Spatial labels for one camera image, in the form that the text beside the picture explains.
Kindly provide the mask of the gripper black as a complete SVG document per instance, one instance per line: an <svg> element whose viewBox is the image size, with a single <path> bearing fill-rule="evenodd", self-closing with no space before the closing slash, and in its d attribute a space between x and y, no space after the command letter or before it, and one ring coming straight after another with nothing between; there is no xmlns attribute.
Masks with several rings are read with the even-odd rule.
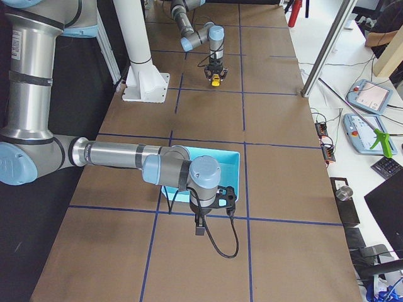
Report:
<svg viewBox="0 0 403 302"><path fill-rule="evenodd" d="M209 212L211 212L211 209L206 207L199 208L195 204L190 204L190 209L195 214L195 235L204 236L206 228L205 220L202 216L209 214Z"/></svg>
<svg viewBox="0 0 403 302"><path fill-rule="evenodd" d="M208 65L204 68L205 77L210 82L212 80L212 74L219 74L220 75L220 82L222 82L228 73L227 68L223 67L222 59L213 59L209 58Z"/></svg>

